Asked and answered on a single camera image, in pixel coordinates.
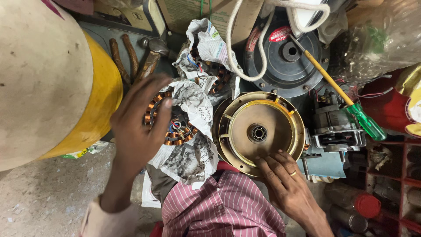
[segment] blue wire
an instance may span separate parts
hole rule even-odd
[[[192,64],[194,64],[196,67],[199,67],[199,66],[198,66],[197,64],[195,64],[192,60],[190,60],[189,55],[190,55],[190,54],[187,54],[187,60],[188,60],[189,62],[191,62]]]

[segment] white rope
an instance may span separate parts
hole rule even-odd
[[[297,18],[296,12],[293,9],[292,12],[293,12],[294,22],[297,25],[298,30],[301,31],[301,32],[309,32],[309,31],[312,31],[312,30],[316,29],[327,19],[327,17],[329,16],[329,13],[330,13],[330,7],[327,4],[312,5],[312,4],[296,3],[296,2],[283,1],[283,0],[266,0],[266,2],[268,4],[272,4],[272,5],[280,6],[280,7],[300,8],[300,9],[305,9],[305,10],[322,11],[323,12],[323,15],[319,19],[319,21],[317,21],[316,23],[314,23],[310,27],[303,27],[303,26],[299,25],[298,20],[296,19]],[[231,67],[231,70],[233,70],[241,78],[243,78],[245,80],[248,80],[248,81],[256,81],[256,80],[263,77],[263,75],[265,74],[266,69],[267,69],[267,59],[266,59],[266,54],[264,53],[264,49],[263,49],[263,38],[266,34],[267,29],[269,28],[269,25],[272,21],[272,17],[273,17],[273,14],[275,13],[275,10],[273,10],[270,13],[269,19],[267,20],[266,25],[263,28],[263,31],[260,34],[260,39],[258,41],[260,56],[262,58],[262,70],[259,73],[259,75],[254,76],[254,77],[249,77],[249,76],[245,75],[244,73],[240,72],[237,65],[232,60],[233,52],[232,52],[232,49],[231,49],[231,32],[232,32],[232,26],[234,24],[235,17],[237,16],[238,9],[240,8],[241,3],[242,3],[242,0],[237,0],[237,2],[235,3],[235,6],[234,6],[234,8],[232,10],[232,13],[231,13],[231,16],[229,17],[228,25],[226,27],[226,49],[227,49],[227,53],[228,53],[228,62],[229,62],[229,65]]]

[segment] green screwdriver handle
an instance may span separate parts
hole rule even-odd
[[[386,133],[371,117],[365,114],[360,104],[349,106],[348,111],[357,117],[358,122],[374,140],[383,141],[386,139]]]

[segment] pink striped shirt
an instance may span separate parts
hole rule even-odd
[[[197,190],[182,183],[168,193],[163,236],[286,236],[284,222],[246,175],[225,171]]]

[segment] red sticker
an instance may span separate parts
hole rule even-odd
[[[256,46],[259,36],[262,34],[262,31],[258,27],[255,27],[250,33],[250,36],[247,39],[247,44],[245,45],[245,50],[248,52],[253,52],[254,47]]]
[[[269,41],[278,42],[286,39],[288,35],[291,33],[291,27],[283,26],[279,27],[278,29],[274,30],[272,34],[269,36]]]

